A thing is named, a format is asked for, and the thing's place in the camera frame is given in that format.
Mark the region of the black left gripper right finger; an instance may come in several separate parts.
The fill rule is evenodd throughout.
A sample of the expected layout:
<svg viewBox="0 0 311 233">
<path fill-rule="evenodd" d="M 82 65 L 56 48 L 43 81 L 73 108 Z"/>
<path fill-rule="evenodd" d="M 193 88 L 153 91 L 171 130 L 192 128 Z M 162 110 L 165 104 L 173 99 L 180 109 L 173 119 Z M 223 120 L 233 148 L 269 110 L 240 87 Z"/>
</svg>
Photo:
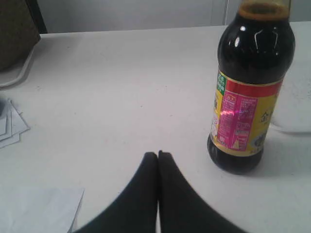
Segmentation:
<svg viewBox="0 0 311 233">
<path fill-rule="evenodd" d="M 162 233 L 243 233 L 211 208 L 187 182 L 173 156 L 158 153 L 159 218 Z"/>
</svg>

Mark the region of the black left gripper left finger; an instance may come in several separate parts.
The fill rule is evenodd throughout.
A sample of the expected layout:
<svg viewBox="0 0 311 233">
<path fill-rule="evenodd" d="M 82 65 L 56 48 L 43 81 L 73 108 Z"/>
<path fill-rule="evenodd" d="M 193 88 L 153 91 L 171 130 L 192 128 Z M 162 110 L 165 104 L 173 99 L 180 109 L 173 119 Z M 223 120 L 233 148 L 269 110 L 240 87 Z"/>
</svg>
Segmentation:
<svg viewBox="0 0 311 233">
<path fill-rule="evenodd" d="M 133 178 L 119 196 L 77 233 L 155 233 L 158 158 L 144 154 Z"/>
</svg>

